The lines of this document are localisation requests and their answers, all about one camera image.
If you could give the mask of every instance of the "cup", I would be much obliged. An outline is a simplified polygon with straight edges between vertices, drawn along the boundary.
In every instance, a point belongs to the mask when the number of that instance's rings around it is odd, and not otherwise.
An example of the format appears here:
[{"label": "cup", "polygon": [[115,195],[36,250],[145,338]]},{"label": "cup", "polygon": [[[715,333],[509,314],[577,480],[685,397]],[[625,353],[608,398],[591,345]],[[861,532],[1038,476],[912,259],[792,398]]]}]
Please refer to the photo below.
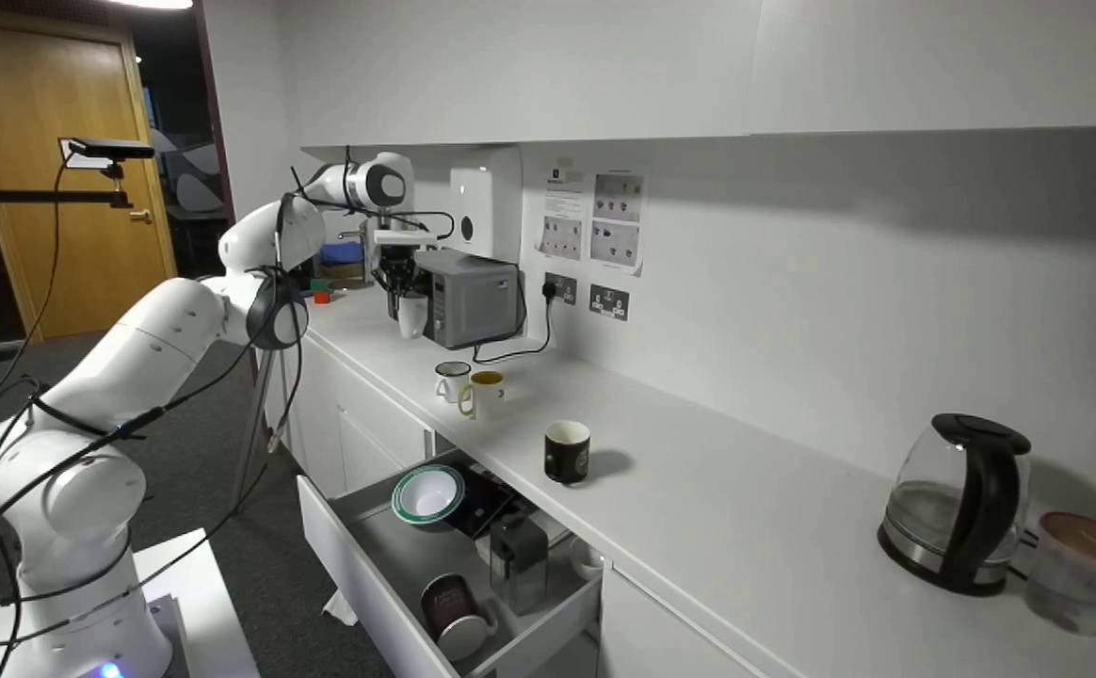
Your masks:
[{"label": "cup", "polygon": [[1096,521],[1041,512],[1026,566],[1026,608],[1073,633],[1096,633]]},{"label": "cup", "polygon": [[438,398],[444,407],[459,407],[467,377],[472,377],[472,360],[438,360],[434,372],[438,372]]},{"label": "cup", "polygon": [[500,404],[504,404],[504,372],[498,368],[479,368],[459,388],[459,413],[472,421],[492,413]]},{"label": "cup", "polygon": [[475,657],[492,633],[492,622],[479,610],[467,578],[459,571],[428,579],[420,593],[420,615],[439,657],[450,664]]},{"label": "cup", "polygon": [[400,295],[396,298],[400,334],[415,338],[425,334],[428,324],[428,298],[425,295]]},{"label": "cup", "polygon": [[591,430],[582,421],[553,421],[547,430],[547,476],[571,485],[586,480]]}]

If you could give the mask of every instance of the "electrical outlet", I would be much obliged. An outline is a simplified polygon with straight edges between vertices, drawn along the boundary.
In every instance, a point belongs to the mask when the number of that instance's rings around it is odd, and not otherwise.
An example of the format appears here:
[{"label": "electrical outlet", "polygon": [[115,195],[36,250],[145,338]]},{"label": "electrical outlet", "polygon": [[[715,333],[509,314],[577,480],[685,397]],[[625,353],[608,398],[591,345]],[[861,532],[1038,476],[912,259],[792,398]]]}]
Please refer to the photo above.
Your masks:
[{"label": "electrical outlet", "polygon": [[591,288],[586,309],[591,309],[593,315],[618,315],[618,322],[630,322],[630,291]]},{"label": "electrical outlet", "polygon": [[631,175],[593,175],[593,219],[640,221],[644,181]]},{"label": "electrical outlet", "polygon": [[608,259],[608,265],[631,266],[635,265],[635,237],[640,237],[640,225],[591,221],[591,259]]},{"label": "electrical outlet", "polygon": [[571,275],[547,273],[547,283],[553,283],[557,303],[577,306],[581,291]]},{"label": "electrical outlet", "polygon": [[581,235],[582,235],[582,221],[559,219],[559,216],[547,216],[542,219],[542,251],[547,256],[581,259]]}]

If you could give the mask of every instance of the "kettle base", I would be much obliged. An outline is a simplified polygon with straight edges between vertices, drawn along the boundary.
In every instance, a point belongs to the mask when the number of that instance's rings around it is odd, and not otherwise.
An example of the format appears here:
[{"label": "kettle base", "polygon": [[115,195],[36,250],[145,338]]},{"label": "kettle base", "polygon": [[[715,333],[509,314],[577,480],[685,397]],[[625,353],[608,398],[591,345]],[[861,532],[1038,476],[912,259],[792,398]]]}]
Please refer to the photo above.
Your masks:
[{"label": "kettle base", "polygon": [[901,568],[906,568],[912,578],[920,578],[920,579],[927,579],[934,589],[959,593],[959,594],[979,594],[979,598],[981,594],[996,594],[1004,589],[1004,578],[1003,571],[996,578],[995,571],[988,578],[988,568],[981,568],[981,571],[959,578],[959,571],[939,571],[939,568],[931,568],[931,561],[939,561],[939,554],[931,554],[920,541],[893,541],[893,535],[885,532],[885,525],[876,526],[876,541],[881,541],[881,551]]}]

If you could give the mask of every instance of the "kitchen counter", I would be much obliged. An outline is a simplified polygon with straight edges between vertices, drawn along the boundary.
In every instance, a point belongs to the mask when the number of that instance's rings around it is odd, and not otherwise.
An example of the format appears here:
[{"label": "kitchen counter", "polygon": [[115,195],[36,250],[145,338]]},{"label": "kitchen counter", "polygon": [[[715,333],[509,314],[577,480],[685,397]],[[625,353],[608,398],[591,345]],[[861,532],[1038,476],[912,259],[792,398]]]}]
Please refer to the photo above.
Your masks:
[{"label": "kitchen counter", "polygon": [[[1096,674],[1096,637],[1038,622],[1021,584],[965,598],[893,566],[876,548],[893,480],[553,353],[498,360],[509,404],[489,421],[467,421],[434,398],[434,364],[472,352],[400,338],[370,291],[315,306],[310,344],[350,360],[762,674]],[[542,430],[557,418],[591,424],[591,480],[581,485],[542,476]]]}]

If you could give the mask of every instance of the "kettle handle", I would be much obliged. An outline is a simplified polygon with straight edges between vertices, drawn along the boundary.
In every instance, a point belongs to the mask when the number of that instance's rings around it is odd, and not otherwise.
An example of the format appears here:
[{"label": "kettle handle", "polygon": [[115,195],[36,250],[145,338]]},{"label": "kettle handle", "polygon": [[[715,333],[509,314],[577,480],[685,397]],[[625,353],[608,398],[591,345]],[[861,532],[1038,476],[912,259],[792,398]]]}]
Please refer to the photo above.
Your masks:
[{"label": "kettle handle", "polygon": [[1010,453],[965,447],[965,499],[942,571],[972,578],[1003,548],[1021,512],[1021,470]]}]

